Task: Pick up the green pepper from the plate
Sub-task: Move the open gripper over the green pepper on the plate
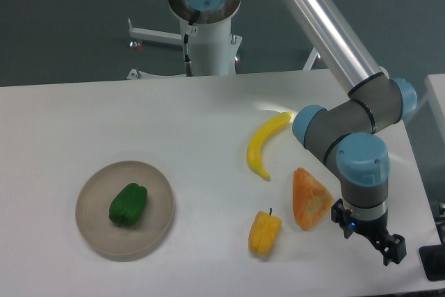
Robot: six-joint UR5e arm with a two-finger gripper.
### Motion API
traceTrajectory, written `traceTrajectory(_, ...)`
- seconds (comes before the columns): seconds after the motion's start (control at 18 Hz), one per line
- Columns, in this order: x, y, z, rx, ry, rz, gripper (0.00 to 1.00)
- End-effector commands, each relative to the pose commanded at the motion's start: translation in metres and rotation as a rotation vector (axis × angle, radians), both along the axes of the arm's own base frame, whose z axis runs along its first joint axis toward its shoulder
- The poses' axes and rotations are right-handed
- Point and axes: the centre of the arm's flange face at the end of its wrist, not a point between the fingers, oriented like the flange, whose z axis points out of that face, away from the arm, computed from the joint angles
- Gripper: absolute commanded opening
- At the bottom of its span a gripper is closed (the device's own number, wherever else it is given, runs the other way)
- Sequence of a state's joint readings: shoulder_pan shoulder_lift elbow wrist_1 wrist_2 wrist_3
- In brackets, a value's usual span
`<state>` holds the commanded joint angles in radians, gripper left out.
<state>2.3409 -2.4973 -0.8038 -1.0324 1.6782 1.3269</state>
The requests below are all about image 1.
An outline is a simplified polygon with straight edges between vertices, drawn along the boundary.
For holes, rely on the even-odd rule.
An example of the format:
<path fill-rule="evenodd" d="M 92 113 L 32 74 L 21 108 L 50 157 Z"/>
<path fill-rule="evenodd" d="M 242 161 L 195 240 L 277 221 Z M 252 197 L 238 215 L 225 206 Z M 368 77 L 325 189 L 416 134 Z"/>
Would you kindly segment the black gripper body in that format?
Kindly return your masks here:
<path fill-rule="evenodd" d="M 339 225 L 348 239 L 352 234 L 359 234 L 371 243 L 383 243 L 389 235 L 387 230 L 387 199 L 370 208 L 357 207 L 340 199 L 341 210 Z"/>

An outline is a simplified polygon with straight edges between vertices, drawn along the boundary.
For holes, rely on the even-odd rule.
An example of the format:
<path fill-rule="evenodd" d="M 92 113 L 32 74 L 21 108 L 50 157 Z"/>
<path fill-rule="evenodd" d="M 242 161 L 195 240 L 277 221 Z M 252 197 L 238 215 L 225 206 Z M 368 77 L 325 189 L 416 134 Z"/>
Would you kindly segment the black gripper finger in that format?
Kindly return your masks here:
<path fill-rule="evenodd" d="M 331 221 L 343 230 L 343 236 L 348 239 L 355 231 L 355 222 L 351 210 L 347 209 L 343 200 L 338 199 L 331 207 Z"/>
<path fill-rule="evenodd" d="M 405 238 L 399 234 L 388 232 L 379 233 L 371 237 L 371 244 L 383 257 L 383 265 L 400 264 L 406 256 Z"/>

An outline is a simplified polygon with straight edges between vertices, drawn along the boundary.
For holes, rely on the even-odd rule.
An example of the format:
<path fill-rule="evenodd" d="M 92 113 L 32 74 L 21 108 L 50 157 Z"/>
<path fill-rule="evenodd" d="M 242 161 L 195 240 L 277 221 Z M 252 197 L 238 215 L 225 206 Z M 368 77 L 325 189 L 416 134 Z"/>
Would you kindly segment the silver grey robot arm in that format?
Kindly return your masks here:
<path fill-rule="evenodd" d="M 321 55 L 349 100 L 327 110 L 301 110 L 292 131 L 341 184 L 331 219 L 345 236 L 370 241 L 383 262 L 399 263 L 406 254 L 401 235 L 387 231 L 389 157 L 377 133 L 411 116 L 417 105 L 412 85 L 389 79 L 368 53 L 332 0 L 282 0 Z M 177 43 L 189 77 L 235 72 L 237 37 L 231 18 L 240 0 L 169 0 L 179 18 Z"/>

